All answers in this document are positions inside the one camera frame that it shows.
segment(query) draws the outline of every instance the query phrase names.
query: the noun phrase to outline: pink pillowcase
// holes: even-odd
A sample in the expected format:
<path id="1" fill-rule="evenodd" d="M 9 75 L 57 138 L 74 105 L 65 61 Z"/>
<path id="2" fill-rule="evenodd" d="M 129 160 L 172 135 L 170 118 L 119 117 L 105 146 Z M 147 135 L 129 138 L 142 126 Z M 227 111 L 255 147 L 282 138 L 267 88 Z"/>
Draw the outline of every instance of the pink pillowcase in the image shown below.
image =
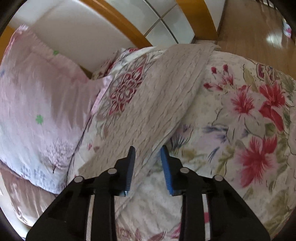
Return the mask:
<path id="1" fill-rule="evenodd" d="M 28 27 L 18 28 L 0 66 L 0 159 L 32 184 L 60 193 L 93 105 L 111 80 L 89 80 Z"/>
<path id="2" fill-rule="evenodd" d="M 0 174 L 19 220 L 32 227 L 56 195 L 21 178 L 0 161 Z"/>

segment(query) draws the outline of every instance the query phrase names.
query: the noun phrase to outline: bed sheet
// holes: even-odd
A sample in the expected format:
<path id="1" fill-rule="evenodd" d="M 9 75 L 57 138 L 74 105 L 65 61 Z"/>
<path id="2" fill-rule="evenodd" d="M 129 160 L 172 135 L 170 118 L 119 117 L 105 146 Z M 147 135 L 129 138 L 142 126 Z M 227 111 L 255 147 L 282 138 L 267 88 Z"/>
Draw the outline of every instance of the bed sheet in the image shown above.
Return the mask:
<path id="1" fill-rule="evenodd" d="M 272 238 L 296 206 L 294 84 L 270 66 L 214 51 L 203 87 L 167 143 L 199 175 L 224 176 Z M 181 199 L 168 195 L 158 157 L 120 213 L 117 235 L 177 240 L 180 221 Z"/>
<path id="2" fill-rule="evenodd" d="M 101 68 L 93 73 L 93 80 L 110 76 L 111 81 L 102 100 L 94 109 L 93 118 L 87 124 L 83 137 L 75 151 L 69 166 L 67 184 L 79 175 L 79 168 L 93 159 L 104 143 L 108 127 L 114 125 L 140 86 L 149 67 L 164 53 L 166 49 L 147 47 L 143 49 L 121 49 L 113 54 Z"/>

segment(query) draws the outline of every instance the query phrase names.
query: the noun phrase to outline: pink object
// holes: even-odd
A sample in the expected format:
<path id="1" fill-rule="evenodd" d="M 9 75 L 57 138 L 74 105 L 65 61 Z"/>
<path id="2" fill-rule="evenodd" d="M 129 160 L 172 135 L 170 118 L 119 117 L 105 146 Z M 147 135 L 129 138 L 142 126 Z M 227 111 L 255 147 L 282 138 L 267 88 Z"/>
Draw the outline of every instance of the pink object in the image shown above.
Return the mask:
<path id="1" fill-rule="evenodd" d="M 60 193 L 111 80 L 89 80 L 28 27 L 18 28 L 0 66 L 0 159 L 32 184 Z"/>
<path id="2" fill-rule="evenodd" d="M 19 220 L 32 227 L 56 195 L 36 187 L 0 162 L 0 172 Z"/>

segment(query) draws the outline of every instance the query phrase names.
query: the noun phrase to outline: metal bolt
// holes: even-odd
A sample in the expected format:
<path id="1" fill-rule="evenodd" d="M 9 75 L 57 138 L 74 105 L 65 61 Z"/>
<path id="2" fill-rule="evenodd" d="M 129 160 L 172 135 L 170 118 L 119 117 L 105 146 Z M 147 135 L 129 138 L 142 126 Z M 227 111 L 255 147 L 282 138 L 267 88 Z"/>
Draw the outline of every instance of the metal bolt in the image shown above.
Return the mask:
<path id="1" fill-rule="evenodd" d="M 187 167 L 182 167 L 182 168 L 180 169 L 180 172 L 186 174 L 186 173 L 189 172 L 189 169 L 188 169 Z"/>
<path id="2" fill-rule="evenodd" d="M 115 173 L 117 173 L 117 170 L 116 170 L 115 168 L 110 168 L 110 169 L 108 170 L 108 173 L 109 173 L 110 175 L 114 175 Z"/>
<path id="3" fill-rule="evenodd" d="M 83 177 L 82 176 L 77 176 L 77 177 L 74 178 L 74 182 L 76 182 L 76 183 L 80 183 L 82 181 L 83 181 Z"/>
<path id="4" fill-rule="evenodd" d="M 216 181 L 218 181 L 218 182 L 223 181 L 223 177 L 222 177 L 221 175 L 215 175 L 215 176 L 214 176 L 214 179 L 215 179 Z"/>

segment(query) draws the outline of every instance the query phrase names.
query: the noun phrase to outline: red lily print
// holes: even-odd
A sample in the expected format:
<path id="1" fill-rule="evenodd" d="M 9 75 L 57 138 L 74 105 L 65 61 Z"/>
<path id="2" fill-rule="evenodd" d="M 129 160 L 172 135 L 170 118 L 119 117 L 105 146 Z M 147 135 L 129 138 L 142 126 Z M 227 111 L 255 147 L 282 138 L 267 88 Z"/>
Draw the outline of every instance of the red lily print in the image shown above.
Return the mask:
<path id="1" fill-rule="evenodd" d="M 233 85 L 234 75 L 231 68 L 229 68 L 227 64 L 223 65 L 223 74 L 217 71 L 216 67 L 212 67 L 211 71 L 216 80 L 216 83 L 205 83 L 204 87 L 206 89 L 215 89 L 218 91 L 222 91 L 224 86 Z"/>
<path id="2" fill-rule="evenodd" d="M 262 116 L 271 119 L 279 131 L 283 131 L 283 120 L 280 114 L 275 110 L 275 108 L 282 107 L 286 102 L 283 95 L 284 92 L 281 91 L 281 86 L 276 82 L 272 86 L 261 85 L 259 87 L 259 92 L 267 98 L 267 101 L 263 103 L 259 112 Z"/>
<path id="3" fill-rule="evenodd" d="M 222 97 L 223 108 L 213 126 L 227 126 L 226 136 L 230 143 L 241 139 L 245 130 L 263 138 L 264 119 L 258 111 L 262 105 L 260 98 L 263 98 L 261 94 L 250 91 L 250 86 L 246 85 L 237 88 L 236 92 L 227 92 Z"/>
<path id="4" fill-rule="evenodd" d="M 87 150 L 90 150 L 92 148 L 92 143 L 89 143 L 88 145 L 87 145 Z"/>
<path id="5" fill-rule="evenodd" d="M 249 148 L 240 157 L 243 165 L 241 172 L 242 187 L 247 187 L 252 182 L 262 183 L 266 172 L 276 168 L 276 161 L 273 156 L 276 146 L 276 136 L 268 139 L 252 137 Z"/>

